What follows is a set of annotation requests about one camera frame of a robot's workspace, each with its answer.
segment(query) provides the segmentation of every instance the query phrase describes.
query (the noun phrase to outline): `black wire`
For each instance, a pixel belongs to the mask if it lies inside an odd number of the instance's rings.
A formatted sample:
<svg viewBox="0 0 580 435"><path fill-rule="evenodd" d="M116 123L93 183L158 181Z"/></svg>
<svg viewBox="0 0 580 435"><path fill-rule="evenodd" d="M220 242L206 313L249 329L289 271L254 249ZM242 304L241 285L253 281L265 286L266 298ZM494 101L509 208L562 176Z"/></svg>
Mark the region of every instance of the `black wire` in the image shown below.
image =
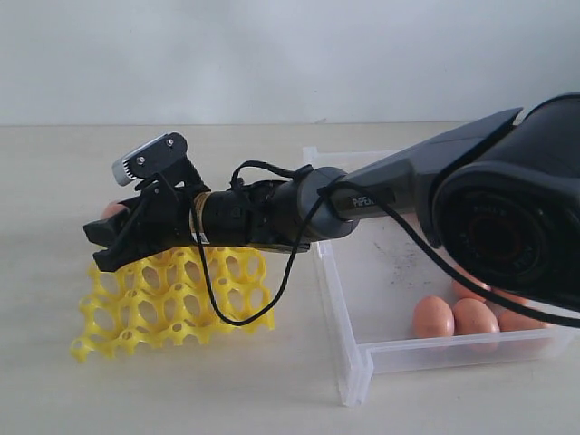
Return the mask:
<svg viewBox="0 0 580 435"><path fill-rule="evenodd" d="M282 176L287 176L288 178L292 178L293 174L294 174L294 172L291 172L291 171L286 170L286 169L279 169L277 167L274 167L273 165L265 164L263 162L257 162L254 160L250 160L249 162L246 162L244 165L240 166L237 169L237 171L235 172L235 175L237 176L240 169L242 169L243 167L248 167L248 166L256 166L256 167L266 169L266 170L275 169L276 173L278 173L279 175L282 175ZM492 302L496 305L502 306L510 311L513 311L516 314L521 314L521 315L524 315L525 317L529 317L531 319L535 319L535 320L538 320L540 322L545 322L548 324L557 324L557 325L573 327L573 328L580 328L580 319L575 319L573 317L565 317L565 316L561 316L561 315L557 315L557 314L549 314L549 313L545 313L542 311L538 311L538 310L533 309L533 308L529 308L529 307L524 306L522 304L518 304L516 302L513 302L513 301L511 301L503 296L500 296L496 293L492 293L491 291L489 291L489 290L475 284L473 281L467 279L463 274L458 272L453 266L449 265L441 256L439 256L435 252L435 250L431 246L429 246L421 238L421 236L413 229L413 227L399 213L397 213L394 209L392 209L388 204L386 204L380 198L375 196L368 189L363 188L357 184L354 184L354 183L351 183L348 181L335 181L334 183L331 183L327 187L321 188L319 190L319 195L320 195L319 198L316 200L316 202L314 203L314 205L312 206L312 208L310 209L310 211L308 212L308 214L304 218L302 225L300 226L300 228L298 230L298 234L296 235L296 239L292 245L292 252L290 254L290 257L288 258L288 262L286 263L286 268L285 268L285 272L284 272L284 277L282 278L282 283L281 283L280 288L278 289L277 293L275 294L275 297L272 299L272 301L268 305L266 305L264 308L262 308L259 312L251 315L250 317L248 317L245 320L239 320L239 321L238 320L231 320L231 319L227 318L219 309L218 303L216 302L216 297L214 295L212 285L211 285L211 277L209 274L208 261L206 259L204 247L203 247L202 243L198 242L199 256L201 257L201 263L203 265L204 277L206 279L206 284L208 286L209 301L210 301L214 311L216 312L217 316L223 322L225 322L226 324L231 324L233 326L244 326L246 324L251 324L256 319L258 319L259 317L261 317L262 315L264 315L268 311L270 311L272 308L274 308L274 305L276 305L278 303L278 301L280 300L280 298L284 294L285 288L288 284L288 279L290 277L290 272L292 270L292 266L294 264L296 254L298 253L298 248L300 247L300 243L302 241L302 236L304 235L306 228L308 227L308 225L312 221L312 218L313 218L314 214L316 213L316 211L318 211L318 209L328 199L329 195L333 192L336 192L336 191L342 190L342 189L354 190L354 191L366 196L368 199L370 199L377 207L379 207L387 215L389 215L391 218L393 218L395 220L395 222L397 222L402 227L402 229L407 233L407 235L417 244L417 246L443 272L445 272L448 276L450 276L455 281L457 281L460 284L467 287L468 290L472 291L476 295L480 295L481 297L484 297L485 299L489 300L490 302ZM201 241L201 235L199 233L200 225L199 225L198 215L195 212L192 213L191 215L193 218L193 224L195 227L195 234L197 236L197 240Z"/></svg>

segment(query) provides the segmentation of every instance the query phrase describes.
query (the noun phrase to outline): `tabletop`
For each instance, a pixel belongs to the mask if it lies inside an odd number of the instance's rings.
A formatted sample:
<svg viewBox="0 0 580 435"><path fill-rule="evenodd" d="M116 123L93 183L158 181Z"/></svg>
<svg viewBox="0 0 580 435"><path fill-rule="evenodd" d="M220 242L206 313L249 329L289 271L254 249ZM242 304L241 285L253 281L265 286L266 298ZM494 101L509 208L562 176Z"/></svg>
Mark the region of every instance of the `tabletop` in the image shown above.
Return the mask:
<svg viewBox="0 0 580 435"><path fill-rule="evenodd" d="M295 262L273 331L83 364L69 354L91 290L82 225L132 196L111 174L125 152L179 131L223 189L243 160L293 169L303 147L399 149L455 125L0 128L1 433L577 433L577 342L547 361L378 375L362 407L342 406L310 254ZM266 258L277 289L286 257Z"/></svg>

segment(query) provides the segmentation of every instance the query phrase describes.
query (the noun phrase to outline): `transparent container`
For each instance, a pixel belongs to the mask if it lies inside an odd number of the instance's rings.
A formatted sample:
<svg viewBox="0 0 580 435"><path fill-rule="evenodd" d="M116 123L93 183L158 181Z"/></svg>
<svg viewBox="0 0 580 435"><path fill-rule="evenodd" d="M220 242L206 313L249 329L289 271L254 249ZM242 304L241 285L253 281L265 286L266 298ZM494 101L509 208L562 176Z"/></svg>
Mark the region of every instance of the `transparent container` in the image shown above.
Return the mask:
<svg viewBox="0 0 580 435"><path fill-rule="evenodd" d="M304 162L350 172L394 152L321 153L317 148L304 148ZM406 218L419 229L413 216ZM438 295L452 305L457 297L450 278L389 217L364 220L352 235L317 243L313 252L339 390L346 406L364 403L374 374L554 357L576 335L575 330L554 326L513 333L414 338L412 312L421 298ZM439 254L450 261L446 253ZM570 314L541 304L530 306ZM484 353L477 347L482 343L497 346Z"/></svg>

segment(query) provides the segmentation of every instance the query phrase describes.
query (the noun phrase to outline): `yellow egg tray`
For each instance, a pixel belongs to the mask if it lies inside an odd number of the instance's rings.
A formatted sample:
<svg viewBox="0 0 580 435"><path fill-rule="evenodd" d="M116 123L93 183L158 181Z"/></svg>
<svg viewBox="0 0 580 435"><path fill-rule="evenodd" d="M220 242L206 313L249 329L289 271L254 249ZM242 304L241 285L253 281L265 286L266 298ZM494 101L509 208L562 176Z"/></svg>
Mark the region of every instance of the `yellow egg tray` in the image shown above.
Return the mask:
<svg viewBox="0 0 580 435"><path fill-rule="evenodd" d="M264 286L266 261L251 248L206 248L213 291L220 311L243 320L270 301ZM114 358L122 349L133 355L139 343L153 349L182 345L188 336L209 343L212 334L242 329L253 334L275 328L273 310L253 323L236 327L219 319L209 301L196 247L178 247L126 265L115 273L89 270L92 293L79 303L84 330L71 354L84 363L90 352Z"/></svg>

